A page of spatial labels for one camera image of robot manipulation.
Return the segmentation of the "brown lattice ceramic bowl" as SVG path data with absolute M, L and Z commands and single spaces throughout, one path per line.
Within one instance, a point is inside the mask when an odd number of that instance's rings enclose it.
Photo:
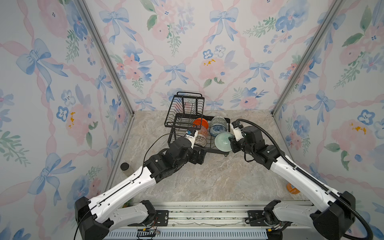
M 205 147 L 207 145 L 207 139 L 204 135 L 198 134 L 195 139 L 195 145 Z

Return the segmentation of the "mint green ceramic bowl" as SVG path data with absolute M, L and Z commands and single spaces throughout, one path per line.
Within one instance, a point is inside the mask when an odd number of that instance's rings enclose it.
M 229 132 L 222 132 L 215 137 L 215 146 L 222 152 L 230 152 L 232 150 L 231 140 L 235 136 Z

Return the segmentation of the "orange plastic bowl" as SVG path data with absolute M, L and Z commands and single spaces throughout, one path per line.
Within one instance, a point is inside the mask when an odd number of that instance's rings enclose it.
M 204 127 L 206 130 L 209 129 L 209 123 L 204 118 L 195 119 L 194 122 L 193 122 L 193 126 L 194 127 Z

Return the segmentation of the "blue patterned ceramic bowl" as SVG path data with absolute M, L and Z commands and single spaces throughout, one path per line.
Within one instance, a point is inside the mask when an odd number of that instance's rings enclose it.
M 213 137 L 216 137 L 220 133 L 227 132 L 228 131 L 228 124 L 224 117 L 214 117 L 211 120 L 211 126 L 210 126 L 210 134 Z

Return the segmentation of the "red patterned ceramic bowl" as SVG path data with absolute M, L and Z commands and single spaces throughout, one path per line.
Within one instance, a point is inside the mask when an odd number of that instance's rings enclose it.
M 201 129 L 199 130 L 199 134 L 207 138 L 209 135 L 209 132 L 204 126 L 202 126 Z

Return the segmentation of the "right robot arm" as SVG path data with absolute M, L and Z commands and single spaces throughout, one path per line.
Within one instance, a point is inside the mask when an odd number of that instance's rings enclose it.
M 296 223 L 315 228 L 328 240 L 339 240 L 354 223 L 352 211 L 342 204 L 345 201 L 350 207 L 354 206 L 351 194 L 339 194 L 312 178 L 274 145 L 266 145 L 264 141 L 246 143 L 244 139 L 237 141 L 235 137 L 230 137 L 229 141 L 234 153 L 242 151 L 252 156 L 255 162 L 291 183 L 313 204 L 312 207 L 300 207 L 273 200 L 264 208 L 262 220 L 266 224 L 274 226 L 282 222 Z

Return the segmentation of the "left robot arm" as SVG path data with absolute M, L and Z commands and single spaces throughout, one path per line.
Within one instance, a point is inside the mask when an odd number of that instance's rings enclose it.
M 76 233 L 83 240 L 102 240 L 109 232 L 131 224 L 149 225 L 156 210 L 148 200 L 122 209 L 122 205 L 138 193 L 154 186 L 180 170 L 186 163 L 199 158 L 194 150 L 195 138 L 184 136 L 158 154 L 144 159 L 143 165 L 127 179 L 110 190 L 75 202 Z

